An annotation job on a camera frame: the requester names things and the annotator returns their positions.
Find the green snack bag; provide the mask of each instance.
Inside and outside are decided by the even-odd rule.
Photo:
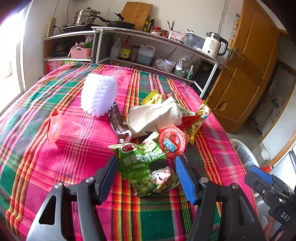
[[[119,156],[119,172],[123,179],[129,180],[137,196],[163,193],[179,184],[158,143],[150,140],[140,145],[123,143],[109,148]]]

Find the plaid tablecloth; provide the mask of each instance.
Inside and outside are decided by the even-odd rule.
[[[81,182],[103,167],[117,143],[107,115],[93,117],[80,108],[84,78],[89,73],[114,77],[118,81],[116,101],[125,118],[152,89],[173,93],[189,110],[197,111],[201,99],[186,84],[118,66],[67,64],[43,77],[0,118],[0,217],[21,240],[57,182]],[[57,107],[70,120],[83,125],[80,144],[47,140],[49,115]],[[254,209],[255,200],[244,184],[245,171],[233,146],[215,116],[211,114],[185,151],[188,163],[202,176],[222,185],[238,183]],[[108,240],[185,240],[195,215],[181,186],[158,197],[138,198],[127,180],[117,174],[110,194],[97,207]],[[218,235],[220,207],[217,206],[212,240]],[[73,204],[76,240],[82,240],[78,211]]]

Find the frying pan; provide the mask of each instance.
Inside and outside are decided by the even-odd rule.
[[[115,13],[120,19],[119,20],[106,20],[102,18],[101,16],[96,16],[99,18],[102,22],[107,24],[107,27],[113,27],[113,28],[127,28],[127,29],[133,29],[135,24],[124,22],[124,17],[121,16],[120,13]]]

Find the power outlet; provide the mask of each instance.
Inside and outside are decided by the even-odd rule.
[[[48,22],[46,37],[51,37],[54,34],[54,26],[57,22],[56,18],[51,18]]]

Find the black cable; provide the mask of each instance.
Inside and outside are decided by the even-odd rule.
[[[67,22],[68,22],[68,23],[69,23],[69,21],[68,21],[69,4],[70,4],[70,0],[69,0],[69,2],[68,2],[68,7],[67,7]]]
[[[58,28],[61,31],[61,29],[58,26],[54,26],[54,28]],[[63,32],[61,31],[61,33],[63,33]]]
[[[55,11],[57,10],[58,5],[59,5],[59,0],[57,1],[56,9],[54,10],[54,16],[55,16]]]
[[[221,25],[221,22],[222,22],[222,19],[223,19],[223,13],[225,11],[226,2],[227,2],[227,0],[225,0],[224,9],[223,9],[223,12],[222,12],[222,16],[221,16],[221,20],[220,20],[220,23],[219,23],[219,29],[218,29],[217,34],[219,34],[219,32],[220,32],[220,25]]]

